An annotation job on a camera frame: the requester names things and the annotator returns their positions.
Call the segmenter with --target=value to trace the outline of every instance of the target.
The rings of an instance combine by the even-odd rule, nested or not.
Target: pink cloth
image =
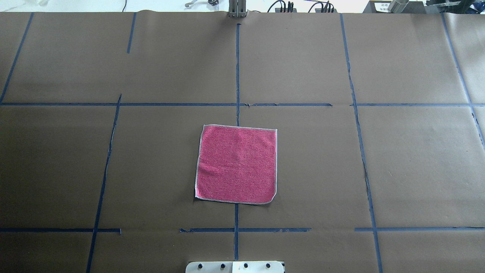
[[[276,195],[276,130],[204,125],[195,196],[203,200],[267,204]]]

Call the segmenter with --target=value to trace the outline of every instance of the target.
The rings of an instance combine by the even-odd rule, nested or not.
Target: washcloth
[[[203,200],[267,204],[276,195],[277,130],[204,125],[195,196]]]

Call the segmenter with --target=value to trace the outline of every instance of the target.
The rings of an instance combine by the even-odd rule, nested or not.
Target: white label
[[[374,3],[377,12],[389,12],[389,3]]]

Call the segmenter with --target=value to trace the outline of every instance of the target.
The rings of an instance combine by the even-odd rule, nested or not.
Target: horizontal blue tape line
[[[246,106],[332,106],[329,103],[254,103]]]
[[[93,232],[93,228],[0,228],[0,232]],[[98,232],[121,234],[120,228],[100,228]]]
[[[357,106],[469,107],[470,105],[468,103],[357,103]],[[483,107],[485,103],[476,103],[472,106]]]
[[[2,106],[117,106],[113,102],[6,102]],[[120,106],[236,106],[236,103],[125,102]]]
[[[377,231],[458,231],[458,230],[473,230],[485,231],[485,227],[471,227],[471,226],[436,226],[436,227],[378,227]],[[371,227],[355,228],[356,232],[372,232]]]
[[[297,228],[239,228],[239,232],[307,232],[310,231],[309,227],[297,227]],[[234,228],[191,228],[185,230],[180,229],[182,233],[189,232],[234,232]]]

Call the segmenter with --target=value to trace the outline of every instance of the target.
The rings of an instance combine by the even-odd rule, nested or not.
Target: metal bracket
[[[185,273],[285,273],[278,261],[191,262]]]
[[[229,17],[246,17],[246,0],[229,0]]]

